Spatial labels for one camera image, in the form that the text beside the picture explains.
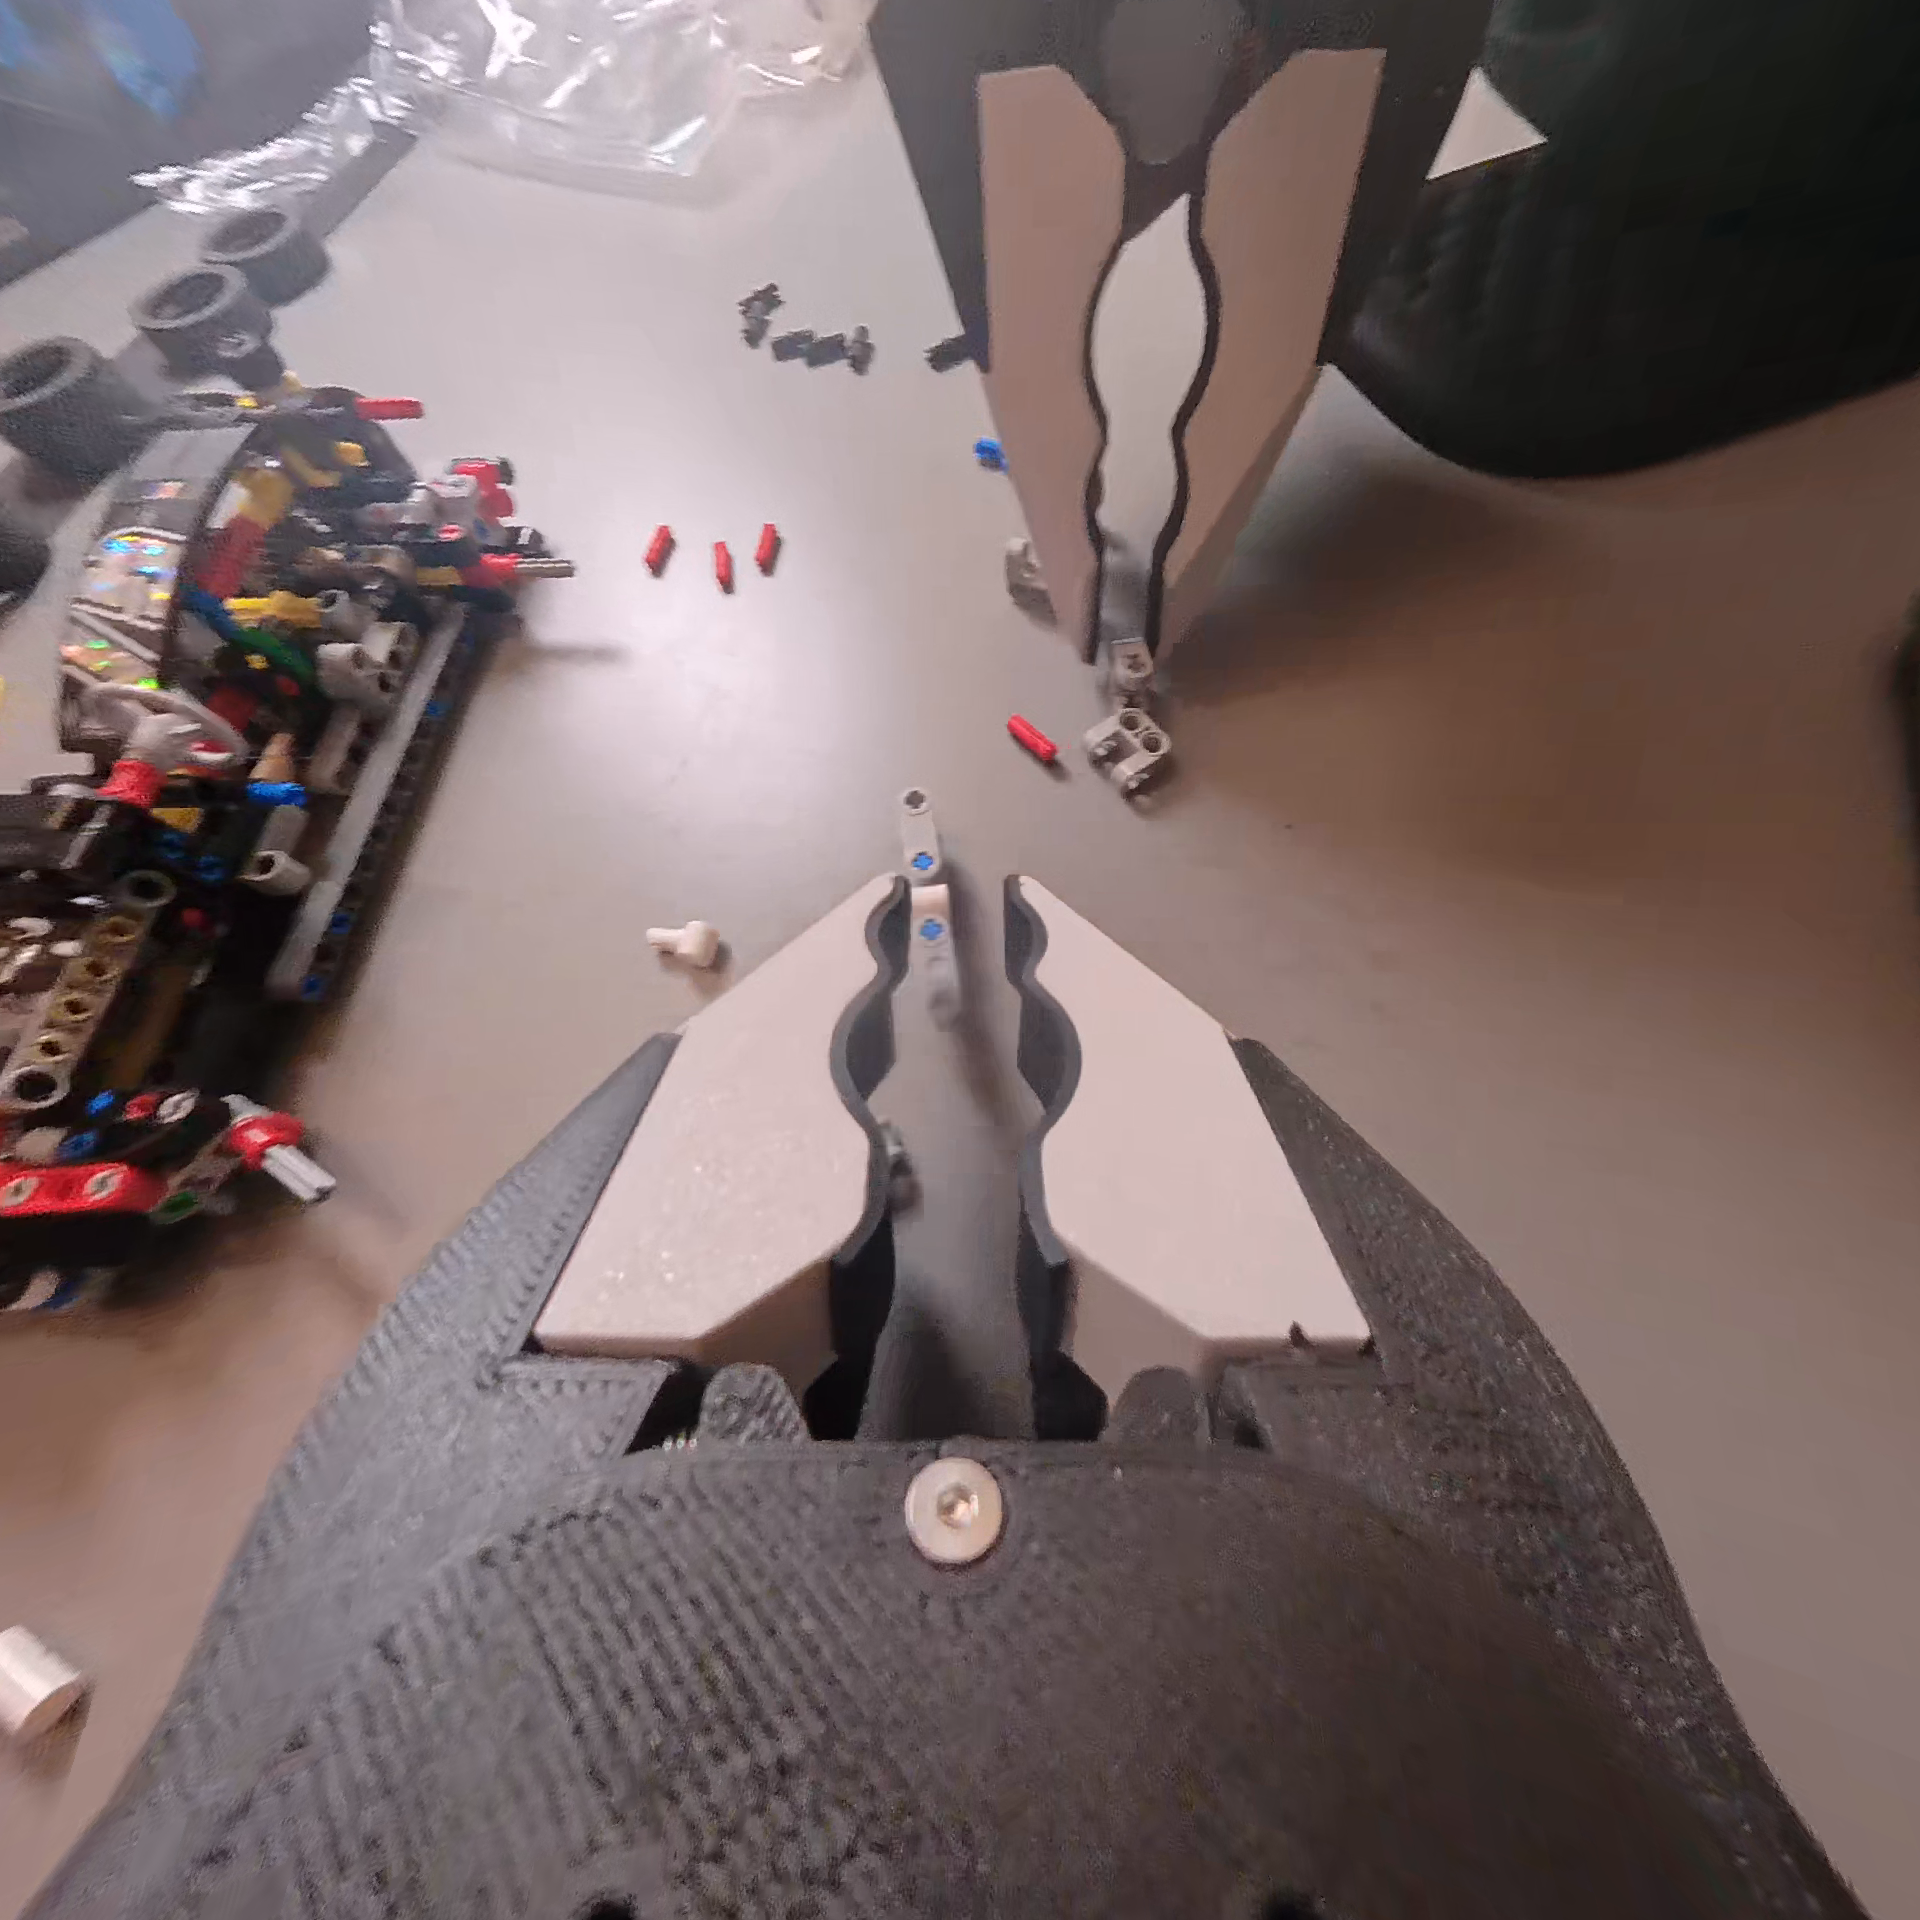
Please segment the dark box with blue print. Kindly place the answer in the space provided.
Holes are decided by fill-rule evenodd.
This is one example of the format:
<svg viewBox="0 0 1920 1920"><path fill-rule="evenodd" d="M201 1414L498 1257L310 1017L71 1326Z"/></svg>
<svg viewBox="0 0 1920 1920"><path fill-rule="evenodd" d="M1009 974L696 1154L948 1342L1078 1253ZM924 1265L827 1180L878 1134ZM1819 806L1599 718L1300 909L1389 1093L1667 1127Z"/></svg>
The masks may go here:
<svg viewBox="0 0 1920 1920"><path fill-rule="evenodd" d="M5 2L5 285L151 205L133 182L302 120L372 2Z"/></svg>

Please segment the partly built lego car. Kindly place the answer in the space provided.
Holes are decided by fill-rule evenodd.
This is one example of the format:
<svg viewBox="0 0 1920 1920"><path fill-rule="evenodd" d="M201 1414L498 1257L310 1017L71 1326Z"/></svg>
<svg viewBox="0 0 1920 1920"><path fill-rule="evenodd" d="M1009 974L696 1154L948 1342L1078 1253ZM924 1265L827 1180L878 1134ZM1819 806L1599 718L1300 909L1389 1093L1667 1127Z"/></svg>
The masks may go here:
<svg viewBox="0 0 1920 1920"><path fill-rule="evenodd" d="M262 1186L278 1103L495 642L563 559L413 397L188 392L116 474L60 633L60 747L5 790L5 1313L53 1313Z"/></svg>

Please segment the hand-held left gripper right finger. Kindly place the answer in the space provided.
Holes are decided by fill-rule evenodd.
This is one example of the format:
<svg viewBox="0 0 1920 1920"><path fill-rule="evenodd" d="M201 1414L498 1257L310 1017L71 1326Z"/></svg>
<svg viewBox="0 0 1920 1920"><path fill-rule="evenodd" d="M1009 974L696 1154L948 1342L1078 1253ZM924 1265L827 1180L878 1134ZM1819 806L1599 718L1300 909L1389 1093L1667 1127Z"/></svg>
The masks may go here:
<svg viewBox="0 0 1920 1920"><path fill-rule="evenodd" d="M1142 1371L1357 1365L1374 1328L1234 1035L1062 894L1003 880L1015 1287L1039 1435L1099 1435Z"/></svg>

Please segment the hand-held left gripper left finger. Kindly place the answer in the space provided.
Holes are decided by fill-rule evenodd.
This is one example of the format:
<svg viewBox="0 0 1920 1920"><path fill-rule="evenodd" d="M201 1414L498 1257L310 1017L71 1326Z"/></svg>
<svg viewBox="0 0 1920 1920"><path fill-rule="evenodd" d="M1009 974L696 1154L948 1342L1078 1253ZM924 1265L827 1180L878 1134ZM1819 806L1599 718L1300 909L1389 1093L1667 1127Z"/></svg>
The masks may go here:
<svg viewBox="0 0 1920 1920"><path fill-rule="evenodd" d="M579 1232L533 1347L782 1373L859 1428L891 1313L895 1060L908 885L874 876L685 1017Z"/></svg>

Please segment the white lego cylinder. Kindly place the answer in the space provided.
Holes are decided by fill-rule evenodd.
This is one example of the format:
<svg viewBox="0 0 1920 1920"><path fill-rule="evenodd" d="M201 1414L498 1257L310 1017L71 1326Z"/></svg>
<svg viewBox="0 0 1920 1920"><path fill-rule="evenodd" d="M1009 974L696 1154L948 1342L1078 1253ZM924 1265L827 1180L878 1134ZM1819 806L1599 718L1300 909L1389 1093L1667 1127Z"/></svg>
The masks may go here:
<svg viewBox="0 0 1920 1920"><path fill-rule="evenodd" d="M84 1703L90 1691L84 1671L31 1626L5 1628L5 1739L43 1739Z"/></svg>

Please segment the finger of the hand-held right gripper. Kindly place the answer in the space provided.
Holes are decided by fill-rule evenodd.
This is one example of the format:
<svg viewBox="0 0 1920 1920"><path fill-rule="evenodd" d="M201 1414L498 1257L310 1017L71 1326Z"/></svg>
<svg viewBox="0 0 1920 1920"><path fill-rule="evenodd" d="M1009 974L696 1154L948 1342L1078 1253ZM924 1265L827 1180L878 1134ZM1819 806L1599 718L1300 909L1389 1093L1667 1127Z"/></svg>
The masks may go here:
<svg viewBox="0 0 1920 1920"><path fill-rule="evenodd" d="M1156 651L1161 564L1112 598L1100 538L1107 405L1092 326L1125 245L1189 182L1192 127L1154 85L1112 118L1067 69L976 81L987 397L1009 457L1055 628L1092 660L1107 639Z"/></svg>
<svg viewBox="0 0 1920 1920"><path fill-rule="evenodd" d="M1214 138L1199 202L1205 366L1177 420L1187 485L1161 651L1205 614L1320 367L1385 47L1304 47Z"/></svg>

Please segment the grey liftarm chain blue pins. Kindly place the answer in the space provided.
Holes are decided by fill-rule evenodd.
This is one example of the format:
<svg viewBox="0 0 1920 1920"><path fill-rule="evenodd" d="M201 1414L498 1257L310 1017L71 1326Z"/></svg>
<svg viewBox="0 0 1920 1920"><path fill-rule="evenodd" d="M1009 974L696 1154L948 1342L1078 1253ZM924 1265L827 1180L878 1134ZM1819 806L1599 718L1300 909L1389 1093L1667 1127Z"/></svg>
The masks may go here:
<svg viewBox="0 0 1920 1920"><path fill-rule="evenodd" d="M963 969L956 962L953 885L931 792L917 784L898 792L902 876L910 905L910 969L938 1028L963 1014Z"/></svg>

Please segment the clear plastic bag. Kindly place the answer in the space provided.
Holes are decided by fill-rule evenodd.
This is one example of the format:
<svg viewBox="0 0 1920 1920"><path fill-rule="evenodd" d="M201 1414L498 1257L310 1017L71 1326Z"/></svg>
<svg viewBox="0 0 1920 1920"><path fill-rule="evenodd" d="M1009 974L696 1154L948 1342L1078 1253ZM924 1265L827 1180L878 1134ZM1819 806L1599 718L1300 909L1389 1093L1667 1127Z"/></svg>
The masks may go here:
<svg viewBox="0 0 1920 1920"><path fill-rule="evenodd" d="M874 2L375 2L360 65L299 120L131 182L189 215L315 198L388 138L626 190L694 180L741 118L859 70Z"/></svg>

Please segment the grey perpendicular lego connector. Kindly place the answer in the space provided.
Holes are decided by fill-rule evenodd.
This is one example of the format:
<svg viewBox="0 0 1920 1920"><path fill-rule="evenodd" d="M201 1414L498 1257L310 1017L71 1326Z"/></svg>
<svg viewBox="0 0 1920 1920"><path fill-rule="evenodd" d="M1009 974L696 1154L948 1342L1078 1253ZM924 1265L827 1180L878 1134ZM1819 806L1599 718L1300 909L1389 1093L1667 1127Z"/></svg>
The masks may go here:
<svg viewBox="0 0 1920 1920"><path fill-rule="evenodd" d="M1150 707L1120 706L1086 732L1086 757L1125 798L1139 798L1169 769L1174 735Z"/></svg>

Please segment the cluster of black lego pins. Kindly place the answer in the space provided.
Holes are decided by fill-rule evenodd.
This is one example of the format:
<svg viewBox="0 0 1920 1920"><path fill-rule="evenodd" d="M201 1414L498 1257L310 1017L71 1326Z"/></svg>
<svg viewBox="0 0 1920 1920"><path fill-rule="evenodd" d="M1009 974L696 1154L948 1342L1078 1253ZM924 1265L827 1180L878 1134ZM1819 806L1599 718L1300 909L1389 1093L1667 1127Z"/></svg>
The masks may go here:
<svg viewBox="0 0 1920 1920"><path fill-rule="evenodd" d="M782 366L843 366L852 375L870 375L874 366L878 345L866 323L846 330L782 326L783 290L775 280L741 293L736 311L741 341L764 349Z"/></svg>

